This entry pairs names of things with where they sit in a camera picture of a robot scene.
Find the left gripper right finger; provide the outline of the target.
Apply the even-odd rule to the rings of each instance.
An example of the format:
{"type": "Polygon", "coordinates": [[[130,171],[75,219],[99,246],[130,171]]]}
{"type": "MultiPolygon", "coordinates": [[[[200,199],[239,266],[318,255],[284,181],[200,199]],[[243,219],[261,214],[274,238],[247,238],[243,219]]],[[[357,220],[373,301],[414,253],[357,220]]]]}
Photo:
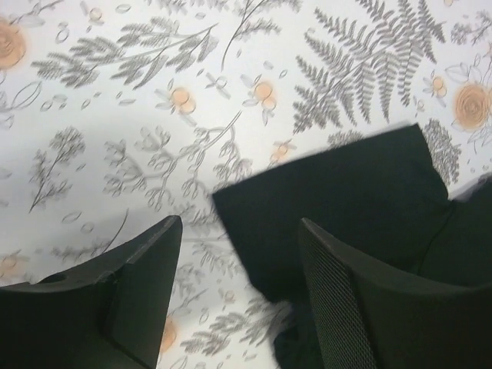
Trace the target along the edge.
{"type": "Polygon", "coordinates": [[[326,368],[489,368],[491,286],[422,278],[347,245],[313,221],[299,229],[326,368]]]}

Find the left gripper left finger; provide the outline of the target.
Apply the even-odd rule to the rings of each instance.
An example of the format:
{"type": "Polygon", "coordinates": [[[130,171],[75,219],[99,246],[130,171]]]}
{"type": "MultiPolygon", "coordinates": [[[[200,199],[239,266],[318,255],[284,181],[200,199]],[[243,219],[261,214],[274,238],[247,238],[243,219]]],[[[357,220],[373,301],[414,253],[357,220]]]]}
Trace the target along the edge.
{"type": "Polygon", "coordinates": [[[36,284],[1,289],[3,368],[154,368],[181,249],[169,216],[36,284]]]}

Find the black t shirt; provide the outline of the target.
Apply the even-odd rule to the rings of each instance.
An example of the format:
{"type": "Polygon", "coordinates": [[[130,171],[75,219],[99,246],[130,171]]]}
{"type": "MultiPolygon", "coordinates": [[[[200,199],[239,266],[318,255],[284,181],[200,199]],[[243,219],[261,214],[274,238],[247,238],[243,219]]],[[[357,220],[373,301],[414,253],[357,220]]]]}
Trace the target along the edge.
{"type": "Polygon", "coordinates": [[[274,339],[282,368],[326,368],[301,260],[301,221],[432,281],[491,286],[491,179],[456,198],[419,125],[319,152],[216,191],[213,202],[252,286],[292,307],[274,339]]]}

